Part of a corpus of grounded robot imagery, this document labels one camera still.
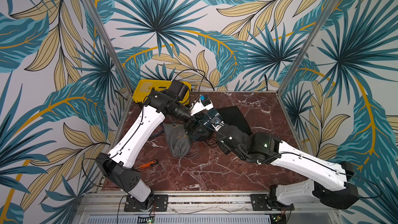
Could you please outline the grey fabric drawstring pouch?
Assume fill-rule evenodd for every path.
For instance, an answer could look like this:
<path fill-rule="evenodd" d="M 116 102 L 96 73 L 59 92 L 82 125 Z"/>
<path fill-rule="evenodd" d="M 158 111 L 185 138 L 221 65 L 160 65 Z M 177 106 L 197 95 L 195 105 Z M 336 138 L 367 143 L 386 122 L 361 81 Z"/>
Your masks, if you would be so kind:
<path fill-rule="evenodd" d="M 183 124 L 163 123 L 168 148 L 175 158 L 182 158 L 191 151 L 192 142 Z"/>

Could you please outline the black hair dryer bag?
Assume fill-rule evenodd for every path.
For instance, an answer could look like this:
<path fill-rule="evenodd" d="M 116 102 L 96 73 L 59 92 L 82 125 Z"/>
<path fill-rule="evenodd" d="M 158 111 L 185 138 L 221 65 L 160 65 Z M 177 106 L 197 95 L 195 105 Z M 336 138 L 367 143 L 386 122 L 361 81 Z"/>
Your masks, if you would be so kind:
<path fill-rule="evenodd" d="M 197 113 L 187 124 L 187 135 L 193 142 L 204 142 L 210 138 L 214 132 L 212 120 L 217 118 L 217 114 Z"/>

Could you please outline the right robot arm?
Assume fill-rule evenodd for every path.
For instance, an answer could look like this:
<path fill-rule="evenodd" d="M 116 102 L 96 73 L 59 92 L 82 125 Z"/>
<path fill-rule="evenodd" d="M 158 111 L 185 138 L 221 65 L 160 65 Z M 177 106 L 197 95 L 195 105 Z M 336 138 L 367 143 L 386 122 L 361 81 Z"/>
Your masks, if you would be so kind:
<path fill-rule="evenodd" d="M 269 209 L 291 210 L 296 203 L 320 202 L 335 209 L 348 209 L 359 199 L 358 189 L 349 183 L 352 166 L 347 162 L 327 162 L 267 133 L 248 135 L 234 125 L 216 130 L 218 146 L 227 155 L 234 153 L 242 161 L 270 164 L 305 176 L 290 185 L 272 185 L 262 201 Z"/>

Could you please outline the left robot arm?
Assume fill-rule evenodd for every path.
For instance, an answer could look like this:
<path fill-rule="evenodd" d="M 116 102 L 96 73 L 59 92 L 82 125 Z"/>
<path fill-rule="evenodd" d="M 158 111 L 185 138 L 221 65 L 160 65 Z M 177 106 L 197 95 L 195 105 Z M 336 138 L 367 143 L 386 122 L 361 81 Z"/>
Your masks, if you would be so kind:
<path fill-rule="evenodd" d="M 213 108 L 209 97 L 204 95 L 200 95 L 191 107 L 186 107 L 182 101 L 188 91 L 189 88 L 177 80 L 162 91 L 151 89 L 140 115 L 126 135 L 108 153 L 100 153 L 95 160 L 108 180 L 146 209 L 152 205 L 153 191 L 143 182 L 141 173 L 134 169 L 144 144 L 166 116 L 189 122 L 201 111 Z"/>

